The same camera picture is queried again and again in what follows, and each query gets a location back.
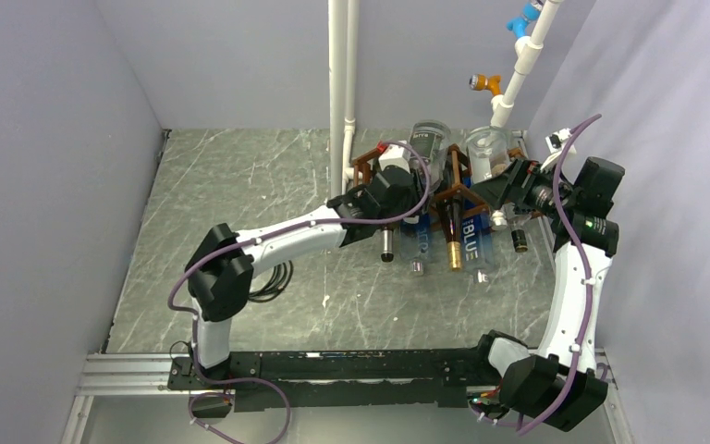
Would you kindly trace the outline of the clear bottle with cork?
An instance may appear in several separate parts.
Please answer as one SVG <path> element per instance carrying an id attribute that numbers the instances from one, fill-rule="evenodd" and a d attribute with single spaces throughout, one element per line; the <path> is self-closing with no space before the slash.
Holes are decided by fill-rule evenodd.
<path id="1" fill-rule="evenodd" d="M 470 161 L 470 190 L 489 206 L 490 228 L 495 231 L 508 228 L 508 218 L 500 204 L 492 203 L 486 197 L 482 183 L 497 178 L 508 168 L 511 162 L 508 155 L 510 144 L 510 132 L 495 126 L 473 129 L 464 140 L 466 155 Z"/>

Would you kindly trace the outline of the clear bottle dark label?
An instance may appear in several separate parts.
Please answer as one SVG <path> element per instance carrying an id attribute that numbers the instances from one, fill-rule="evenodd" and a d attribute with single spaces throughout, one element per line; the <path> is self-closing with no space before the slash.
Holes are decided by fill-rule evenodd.
<path id="1" fill-rule="evenodd" d="M 449 126 L 438 120 L 421 120 L 411 129 L 409 144 L 428 167 L 432 191 L 437 189 L 442 180 L 447 149 L 451 144 L 450 137 Z"/>

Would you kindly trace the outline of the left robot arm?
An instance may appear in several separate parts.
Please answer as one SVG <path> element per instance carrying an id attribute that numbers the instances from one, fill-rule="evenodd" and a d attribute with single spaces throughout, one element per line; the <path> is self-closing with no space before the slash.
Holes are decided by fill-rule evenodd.
<path id="1" fill-rule="evenodd" d="M 171 292 L 186 287 L 190 306 L 167 301 L 192 316 L 192 376 L 208 389 L 230 374 L 230 331 L 249 300 L 252 280 L 304 254 L 364 241 L 384 226 L 416 215 L 430 194 L 431 175 L 388 166 L 366 185 L 339 195 L 310 213 L 265 228 L 236 232 L 228 224 L 209 230 Z"/>

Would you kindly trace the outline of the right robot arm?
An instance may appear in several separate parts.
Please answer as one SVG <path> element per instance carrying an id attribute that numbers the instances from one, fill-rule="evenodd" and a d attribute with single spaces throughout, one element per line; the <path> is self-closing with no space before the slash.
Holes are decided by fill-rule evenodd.
<path id="1" fill-rule="evenodd" d="M 495 405 L 568 432 L 606 400 L 594 353 L 599 299 L 618 249 L 618 224 L 608 220 L 625 170 L 599 157 L 585 160 L 574 181 L 536 161 L 513 161 L 501 174 L 471 185 L 491 206 L 512 203 L 547 217 L 556 236 L 555 287 L 540 345 L 490 331 L 482 336 L 472 371 L 484 384 L 499 379 Z"/>

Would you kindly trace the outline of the brown wooden wine rack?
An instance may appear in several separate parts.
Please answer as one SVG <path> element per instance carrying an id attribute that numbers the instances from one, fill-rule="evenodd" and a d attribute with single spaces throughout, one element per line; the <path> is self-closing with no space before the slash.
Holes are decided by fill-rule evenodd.
<path id="1" fill-rule="evenodd" d="M 379 142 L 377 145 L 366 154 L 352 160 L 348 165 L 344 166 L 345 179 L 355 188 L 369 184 L 373 176 L 379 172 L 377 165 L 377 157 L 381 153 L 381 144 L 387 142 Z M 421 166 L 415 157 L 411 161 L 412 171 L 415 172 L 420 180 L 422 192 L 424 190 L 425 176 Z M 450 194 L 458 194 L 465 203 L 472 204 L 472 208 L 465 210 L 462 215 L 464 217 L 473 216 L 476 214 L 489 215 L 489 206 L 478 195 L 470 190 L 471 182 L 465 184 L 466 179 L 471 179 L 469 170 L 470 161 L 466 153 L 455 143 L 451 143 L 447 149 L 447 162 L 443 171 L 442 180 L 435 191 L 430 191 L 427 197 L 426 210 L 420 210 L 419 213 L 431 213 L 437 216 L 436 203 L 441 198 L 446 198 Z"/>

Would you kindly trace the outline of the brown bottle gold foil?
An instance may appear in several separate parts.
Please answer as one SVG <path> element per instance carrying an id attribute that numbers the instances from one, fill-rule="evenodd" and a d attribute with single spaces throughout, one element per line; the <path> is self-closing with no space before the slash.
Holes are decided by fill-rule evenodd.
<path id="1" fill-rule="evenodd" d="M 436 203 L 436 210 L 441 231 L 447 243 L 448 264 L 451 271 L 459 272 L 462 269 L 461 260 L 461 212 L 463 203 L 456 193 L 446 198 L 441 198 Z"/>

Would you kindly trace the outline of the small dark bottle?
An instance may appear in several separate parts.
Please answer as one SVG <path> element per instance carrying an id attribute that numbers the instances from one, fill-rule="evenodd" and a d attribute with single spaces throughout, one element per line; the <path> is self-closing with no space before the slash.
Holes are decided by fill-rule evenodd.
<path id="1" fill-rule="evenodd" d="M 524 224 L 527 220 L 527 216 L 515 216 L 508 221 L 512 245 L 516 253 L 526 253 L 528 251 L 528 240 L 524 229 Z"/>

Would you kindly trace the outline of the clear blue-label bottle left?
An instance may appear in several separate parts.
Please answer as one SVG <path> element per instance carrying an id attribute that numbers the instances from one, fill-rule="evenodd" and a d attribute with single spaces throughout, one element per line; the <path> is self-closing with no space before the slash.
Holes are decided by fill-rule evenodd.
<path id="1" fill-rule="evenodd" d="M 411 274 L 423 276 L 432 246 L 430 215 L 419 216 L 415 223 L 402 221 L 399 225 L 398 244 L 400 257 L 410 266 Z"/>

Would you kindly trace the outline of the clear blue-label bottle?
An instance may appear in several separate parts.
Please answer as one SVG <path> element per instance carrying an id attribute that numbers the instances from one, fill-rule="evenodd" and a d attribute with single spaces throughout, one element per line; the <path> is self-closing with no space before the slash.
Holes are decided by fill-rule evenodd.
<path id="1" fill-rule="evenodd" d="M 419 216 L 415 223 L 402 221 L 399 225 L 398 244 L 400 257 L 410 266 L 411 274 L 423 276 L 432 246 L 430 215 Z"/>
<path id="2" fill-rule="evenodd" d="M 461 258 L 463 269 L 475 283 L 489 284 L 497 264 L 487 215 L 477 214 L 462 220 Z"/>

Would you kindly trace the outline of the clear blue-label bottle right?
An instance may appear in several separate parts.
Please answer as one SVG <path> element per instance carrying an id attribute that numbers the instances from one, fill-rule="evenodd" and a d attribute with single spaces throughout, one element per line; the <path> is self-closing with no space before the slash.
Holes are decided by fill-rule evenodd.
<path id="1" fill-rule="evenodd" d="M 489 284 L 497 264 L 487 215 L 477 214 L 462 220 L 461 258 L 463 269 L 475 283 Z"/>

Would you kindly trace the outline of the dark green wine bottle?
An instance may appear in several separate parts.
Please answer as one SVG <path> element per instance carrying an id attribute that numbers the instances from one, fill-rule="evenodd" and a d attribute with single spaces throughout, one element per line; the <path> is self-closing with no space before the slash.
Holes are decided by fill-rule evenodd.
<path id="1" fill-rule="evenodd" d="M 384 225 L 380 229 L 381 252 L 380 259 L 383 263 L 390 263 L 395 258 L 394 252 L 394 225 Z"/>

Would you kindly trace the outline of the orange pipe valve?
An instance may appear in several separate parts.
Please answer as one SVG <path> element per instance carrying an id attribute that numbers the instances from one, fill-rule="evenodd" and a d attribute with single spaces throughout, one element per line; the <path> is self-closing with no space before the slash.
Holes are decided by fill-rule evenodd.
<path id="1" fill-rule="evenodd" d="M 469 87 L 472 91 L 488 91 L 493 97 L 502 93 L 501 77 L 499 75 L 485 76 L 484 74 L 473 74 L 469 80 Z"/>

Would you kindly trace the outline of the white angled pvc pipe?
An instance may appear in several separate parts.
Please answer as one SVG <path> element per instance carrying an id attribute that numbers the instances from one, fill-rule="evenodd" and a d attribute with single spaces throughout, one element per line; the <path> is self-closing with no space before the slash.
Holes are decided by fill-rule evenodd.
<path id="1" fill-rule="evenodd" d="M 517 61 L 506 89 L 491 100 L 493 109 L 493 115 L 490 120 L 491 126 L 500 128 L 506 126 L 520 89 L 544 49 L 545 38 L 560 6 L 564 3 L 563 0 L 544 2 L 539 19 L 527 28 L 525 37 L 516 39 L 514 43 Z"/>

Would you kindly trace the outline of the blue pipe valve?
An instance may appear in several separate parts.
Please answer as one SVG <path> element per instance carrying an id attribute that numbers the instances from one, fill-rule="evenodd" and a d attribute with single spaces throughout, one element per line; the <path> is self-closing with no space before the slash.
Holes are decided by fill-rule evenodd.
<path id="1" fill-rule="evenodd" d="M 539 19 L 545 2 L 543 0 L 529 0 L 522 7 L 521 12 L 507 23 L 507 29 L 511 31 L 516 39 L 527 35 L 527 28 Z"/>

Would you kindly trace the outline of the white vertical pvc pipe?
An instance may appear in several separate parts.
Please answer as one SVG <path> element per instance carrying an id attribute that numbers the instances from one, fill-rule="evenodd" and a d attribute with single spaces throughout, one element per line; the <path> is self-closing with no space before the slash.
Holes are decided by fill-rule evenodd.
<path id="1" fill-rule="evenodd" d="M 357 127 L 355 96 L 361 2 L 329 1 L 329 196 L 343 193 L 356 178 L 350 166 Z"/>

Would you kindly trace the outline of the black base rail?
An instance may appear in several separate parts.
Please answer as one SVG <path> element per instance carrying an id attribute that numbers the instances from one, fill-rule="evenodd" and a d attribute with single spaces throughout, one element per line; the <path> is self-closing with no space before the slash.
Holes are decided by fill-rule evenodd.
<path id="1" fill-rule="evenodd" d="M 234 351 L 198 376 L 188 356 L 171 360 L 172 391 L 225 392 L 236 413 L 268 408 L 433 404 L 466 408 L 499 373 L 475 348 L 381 351 Z"/>

